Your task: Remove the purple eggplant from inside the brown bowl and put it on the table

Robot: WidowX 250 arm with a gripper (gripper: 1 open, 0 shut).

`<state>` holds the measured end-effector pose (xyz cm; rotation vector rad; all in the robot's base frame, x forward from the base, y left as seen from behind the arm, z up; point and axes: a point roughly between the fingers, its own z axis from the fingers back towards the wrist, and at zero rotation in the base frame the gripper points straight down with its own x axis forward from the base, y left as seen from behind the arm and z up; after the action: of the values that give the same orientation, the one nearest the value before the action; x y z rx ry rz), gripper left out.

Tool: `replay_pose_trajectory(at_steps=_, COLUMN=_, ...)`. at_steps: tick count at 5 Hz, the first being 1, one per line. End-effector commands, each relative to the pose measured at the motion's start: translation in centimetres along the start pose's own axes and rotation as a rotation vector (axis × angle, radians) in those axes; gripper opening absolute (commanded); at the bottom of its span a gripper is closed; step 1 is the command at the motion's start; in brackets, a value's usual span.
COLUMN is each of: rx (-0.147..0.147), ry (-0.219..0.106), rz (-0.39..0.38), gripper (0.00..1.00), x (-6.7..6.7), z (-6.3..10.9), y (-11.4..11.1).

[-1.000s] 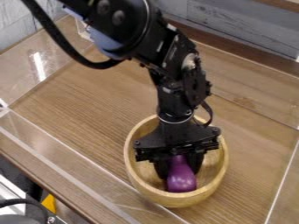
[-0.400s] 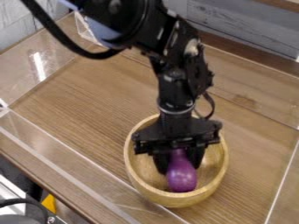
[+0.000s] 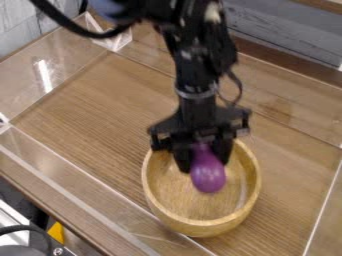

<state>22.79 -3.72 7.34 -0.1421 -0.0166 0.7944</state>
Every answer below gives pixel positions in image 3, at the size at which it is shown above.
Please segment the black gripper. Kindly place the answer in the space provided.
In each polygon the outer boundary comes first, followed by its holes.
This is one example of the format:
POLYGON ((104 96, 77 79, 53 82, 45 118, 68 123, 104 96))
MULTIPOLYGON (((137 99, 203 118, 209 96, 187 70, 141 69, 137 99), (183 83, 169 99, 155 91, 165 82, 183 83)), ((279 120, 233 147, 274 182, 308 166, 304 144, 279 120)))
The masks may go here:
POLYGON ((233 139, 247 132, 251 110, 219 106, 213 96, 201 99, 179 98, 176 111, 148 127, 151 148, 172 150, 179 170, 189 173, 193 143, 211 145, 213 155, 225 165, 229 161, 233 139))

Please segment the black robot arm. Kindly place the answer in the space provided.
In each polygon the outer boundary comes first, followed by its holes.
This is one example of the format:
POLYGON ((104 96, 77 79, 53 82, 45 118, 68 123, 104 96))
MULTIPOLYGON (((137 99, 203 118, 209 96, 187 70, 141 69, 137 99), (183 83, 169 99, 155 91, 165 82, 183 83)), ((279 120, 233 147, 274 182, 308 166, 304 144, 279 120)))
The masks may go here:
POLYGON ((231 40, 220 0, 89 0, 97 15, 121 26, 145 21, 160 33, 175 65, 175 112, 148 127, 151 149, 168 151, 187 173, 195 145, 208 145, 227 163, 233 139, 250 130, 251 110, 225 100, 219 82, 232 72, 237 51, 231 40))

